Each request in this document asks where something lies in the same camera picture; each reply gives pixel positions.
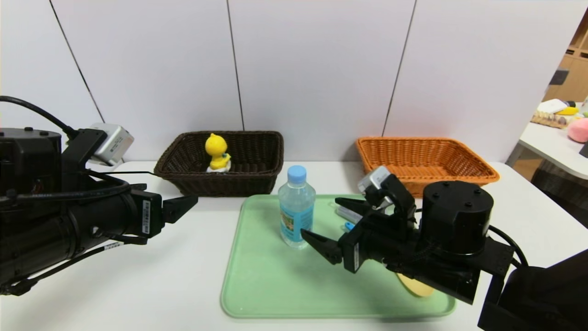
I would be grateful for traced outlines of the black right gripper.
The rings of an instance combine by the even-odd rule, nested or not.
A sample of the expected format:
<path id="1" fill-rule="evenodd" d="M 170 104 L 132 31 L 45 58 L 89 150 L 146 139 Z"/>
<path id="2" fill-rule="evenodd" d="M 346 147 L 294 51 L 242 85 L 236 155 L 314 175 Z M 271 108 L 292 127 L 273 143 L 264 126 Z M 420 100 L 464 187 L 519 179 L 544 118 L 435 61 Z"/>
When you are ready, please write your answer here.
<path id="1" fill-rule="evenodd" d="M 340 207 L 362 216 L 354 228 L 337 241 L 302 229 L 301 236 L 330 264 L 343 262 L 344 268 L 356 273 L 367 260 L 384 265 L 391 272 L 404 273 L 410 264 L 422 258 L 417 246 L 418 230 L 414 214 L 386 214 L 373 210 L 368 201 L 338 197 Z"/>

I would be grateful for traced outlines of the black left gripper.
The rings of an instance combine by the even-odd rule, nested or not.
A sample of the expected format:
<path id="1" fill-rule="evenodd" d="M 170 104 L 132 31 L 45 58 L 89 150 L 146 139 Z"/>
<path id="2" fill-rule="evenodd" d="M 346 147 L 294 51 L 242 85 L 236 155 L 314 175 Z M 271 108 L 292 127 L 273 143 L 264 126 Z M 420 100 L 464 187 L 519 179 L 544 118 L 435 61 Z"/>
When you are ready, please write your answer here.
<path id="1" fill-rule="evenodd" d="M 70 206 L 75 230 L 70 257 L 79 257 L 107 240 L 145 245 L 160 233 L 163 222 L 174 224 L 198 201 L 195 195 L 162 201 L 159 194 L 139 190 L 84 199 Z"/>

